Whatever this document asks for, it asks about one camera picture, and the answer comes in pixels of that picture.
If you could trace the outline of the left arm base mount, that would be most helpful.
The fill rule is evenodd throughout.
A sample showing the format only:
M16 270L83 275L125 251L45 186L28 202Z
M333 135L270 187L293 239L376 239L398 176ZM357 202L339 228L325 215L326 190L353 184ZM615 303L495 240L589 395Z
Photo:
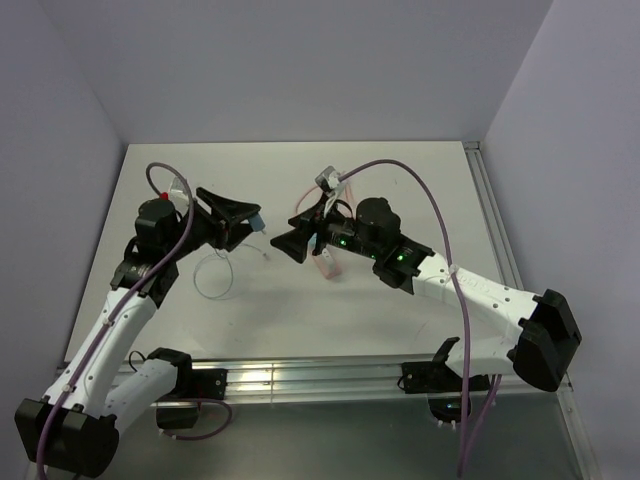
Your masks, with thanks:
M187 386L174 390L159 400L155 420L159 429L171 432L192 430L199 420L211 417L220 426L232 418L225 406L226 369L195 369Z

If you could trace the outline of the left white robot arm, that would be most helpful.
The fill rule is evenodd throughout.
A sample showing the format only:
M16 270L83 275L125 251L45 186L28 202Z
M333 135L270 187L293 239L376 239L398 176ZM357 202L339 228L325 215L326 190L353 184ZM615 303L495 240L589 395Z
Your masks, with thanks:
M197 188L180 213L174 197L144 202L135 235L110 282L90 334L38 400L25 399L14 419L40 476L48 467L95 479L107 469L125 430L152 403L183 399L195 386L189 354L151 352L120 385L113 382L143 327L178 278L177 263L208 244L230 252L263 228L261 208Z

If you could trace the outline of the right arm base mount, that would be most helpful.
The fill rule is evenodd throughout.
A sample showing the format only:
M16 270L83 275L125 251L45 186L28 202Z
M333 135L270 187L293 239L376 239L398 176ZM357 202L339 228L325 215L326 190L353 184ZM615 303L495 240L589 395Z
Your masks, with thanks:
M462 378L446 365L433 361L402 363L397 387L405 394L448 394L429 399L430 412L444 423L461 420Z

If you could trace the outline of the blue plug adapter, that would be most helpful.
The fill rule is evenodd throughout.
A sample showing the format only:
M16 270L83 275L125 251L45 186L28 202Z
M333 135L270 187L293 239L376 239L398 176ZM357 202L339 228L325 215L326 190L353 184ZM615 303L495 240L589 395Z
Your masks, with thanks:
M259 214L256 214L249 219L249 225L254 232L259 232L261 234L266 233L266 224Z

